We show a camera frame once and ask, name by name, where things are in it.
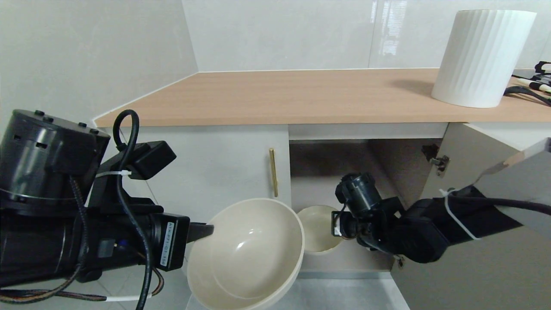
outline wooden countertop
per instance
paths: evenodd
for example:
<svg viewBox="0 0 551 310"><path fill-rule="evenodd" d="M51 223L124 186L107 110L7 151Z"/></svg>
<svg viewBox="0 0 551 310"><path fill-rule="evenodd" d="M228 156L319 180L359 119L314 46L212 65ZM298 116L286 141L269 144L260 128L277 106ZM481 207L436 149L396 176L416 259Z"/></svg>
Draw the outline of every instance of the wooden countertop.
<svg viewBox="0 0 551 310"><path fill-rule="evenodd" d="M551 107L503 97L492 109L431 98L438 69L198 73L96 119L111 127L123 109L142 126L394 122L551 122Z"/></svg>

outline ribbed white vase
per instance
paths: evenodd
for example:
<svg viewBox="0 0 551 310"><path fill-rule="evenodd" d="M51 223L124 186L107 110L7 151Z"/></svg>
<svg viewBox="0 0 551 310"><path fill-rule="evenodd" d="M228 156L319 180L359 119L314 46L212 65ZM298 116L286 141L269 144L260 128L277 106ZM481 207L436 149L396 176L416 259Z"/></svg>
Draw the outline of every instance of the ribbed white vase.
<svg viewBox="0 0 551 310"><path fill-rule="evenodd" d="M433 97L472 108L497 106L535 18L515 10L457 12Z"/></svg>

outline white bowl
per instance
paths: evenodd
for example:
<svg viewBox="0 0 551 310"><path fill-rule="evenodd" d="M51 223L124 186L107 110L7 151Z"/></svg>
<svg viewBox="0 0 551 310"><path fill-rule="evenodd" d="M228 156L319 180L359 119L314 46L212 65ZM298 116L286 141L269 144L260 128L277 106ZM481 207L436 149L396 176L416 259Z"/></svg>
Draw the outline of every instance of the white bowl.
<svg viewBox="0 0 551 310"><path fill-rule="evenodd" d="M266 309L293 285L304 256L296 213L273 199L249 199L218 213L187 264L191 291L212 310Z"/></svg>
<svg viewBox="0 0 551 310"><path fill-rule="evenodd" d="M331 234L331 212L338 211L330 206L311 206L299 212L306 238L304 251L312 255L332 252L343 238Z"/></svg>

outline gold cabinet handle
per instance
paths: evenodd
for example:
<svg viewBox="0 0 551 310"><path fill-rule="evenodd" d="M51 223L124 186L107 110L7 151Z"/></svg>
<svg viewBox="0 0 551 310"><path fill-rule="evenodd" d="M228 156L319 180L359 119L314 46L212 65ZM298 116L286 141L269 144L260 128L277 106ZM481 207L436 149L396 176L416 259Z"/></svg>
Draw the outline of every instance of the gold cabinet handle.
<svg viewBox="0 0 551 310"><path fill-rule="evenodd" d="M274 149L270 148L270 166L272 167L272 186L274 189L274 197L279 196L277 189L277 174L276 174L276 156L274 154Z"/></svg>

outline white cable tie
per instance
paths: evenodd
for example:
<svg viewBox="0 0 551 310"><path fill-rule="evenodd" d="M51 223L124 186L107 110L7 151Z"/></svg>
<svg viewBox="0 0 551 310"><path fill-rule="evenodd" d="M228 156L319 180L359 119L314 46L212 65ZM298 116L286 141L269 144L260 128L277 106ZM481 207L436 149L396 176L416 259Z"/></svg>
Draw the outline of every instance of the white cable tie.
<svg viewBox="0 0 551 310"><path fill-rule="evenodd" d="M454 191L457 191L457 190L452 190L452 191L445 191L445 190L442 190L440 189L440 193L442 194L442 196L444 197L444 205L446 206L446 211L448 212L448 214L451 216L451 218L453 218L453 220L459 225L461 226L461 228L463 228L463 230L467 233L467 235L469 235L469 237L471 237L471 239L473 240L480 240L480 238L477 238L475 235L473 235L471 233L471 231L465 227L465 225L463 225L463 223L461 223L461 221L451 212L450 210L450 204L449 204L449 196L450 196L450 193L454 192Z"/></svg>
<svg viewBox="0 0 551 310"><path fill-rule="evenodd" d="M150 299L153 295L150 293L147 295L147 299ZM135 301L139 300L139 295L135 296L108 296L104 302L118 302L118 301Z"/></svg>
<svg viewBox="0 0 551 310"><path fill-rule="evenodd" d="M96 178L101 178L101 177L104 177L106 175L122 175L122 176L125 176L125 175L131 175L132 174L132 171L128 171L128 170L123 170L123 171L106 171L106 172L102 172L102 173L98 173L96 174Z"/></svg>

